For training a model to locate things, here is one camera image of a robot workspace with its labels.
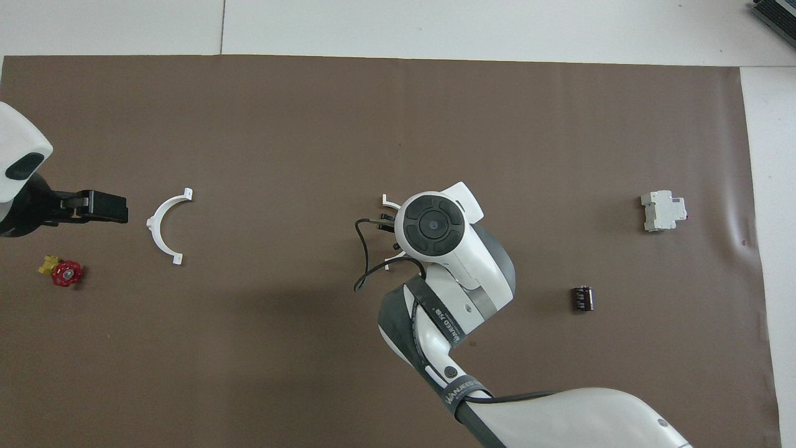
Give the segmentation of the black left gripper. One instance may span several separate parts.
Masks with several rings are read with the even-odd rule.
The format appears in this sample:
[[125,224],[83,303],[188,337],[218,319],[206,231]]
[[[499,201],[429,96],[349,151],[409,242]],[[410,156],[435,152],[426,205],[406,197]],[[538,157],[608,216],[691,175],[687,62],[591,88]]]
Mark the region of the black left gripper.
[[56,220],[60,209],[63,210],[60,222],[127,224],[129,221],[125,197],[90,189],[60,198],[41,175],[33,174],[11,202],[5,218],[2,218],[1,236],[23,237],[40,226],[58,227]]

